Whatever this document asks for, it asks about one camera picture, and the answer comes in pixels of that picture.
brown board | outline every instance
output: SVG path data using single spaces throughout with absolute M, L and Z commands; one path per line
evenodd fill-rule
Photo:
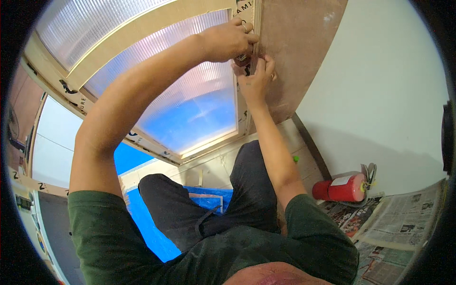
M 315 77 L 347 0 L 263 0 L 260 53 L 275 59 L 266 94 L 276 124 L 293 116 Z

person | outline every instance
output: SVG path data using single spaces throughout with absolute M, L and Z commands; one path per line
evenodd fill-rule
M 139 190 L 157 228 L 182 251 L 163 263 L 146 246 L 122 199 L 114 150 L 146 107 L 196 65 L 247 52 L 259 40 L 252 28 L 235 18 L 185 38 L 116 78 L 87 114 L 75 139 L 68 196 L 72 239 L 87 284 L 353 282 L 358 252 L 307 194 L 268 112 L 265 90 L 275 66 L 268 55 L 258 58 L 254 75 L 233 67 L 258 141 L 239 150 L 224 215 L 200 208 L 164 175 L 144 177 Z M 285 209 L 287 237 L 277 226 L 277 201 Z

corrugated translucent panel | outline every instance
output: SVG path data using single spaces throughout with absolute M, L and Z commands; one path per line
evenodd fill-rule
M 36 31 L 49 52 L 70 70 L 99 40 L 128 19 L 169 0 L 54 0 Z
M 121 73 L 185 37 L 228 21 L 226 10 L 166 27 L 130 46 L 85 84 L 95 97 Z M 171 151 L 183 154 L 237 128 L 235 86 L 229 62 L 204 62 L 185 73 L 146 109 L 137 127 Z

newspaper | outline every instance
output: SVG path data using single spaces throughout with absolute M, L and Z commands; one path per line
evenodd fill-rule
M 355 241 L 364 228 L 369 225 L 371 221 L 369 218 L 376 213 L 379 205 L 382 204 L 383 197 L 384 193 L 380 193 L 369 198 L 362 208 L 345 206 L 334 201 L 325 201 L 319 207 L 352 241 Z
M 359 267 L 355 285 L 392 285 L 412 259 L 413 251 L 380 247 L 358 241 Z
M 377 246 L 415 250 L 431 224 L 441 183 L 417 192 L 388 196 L 385 209 L 358 238 Z

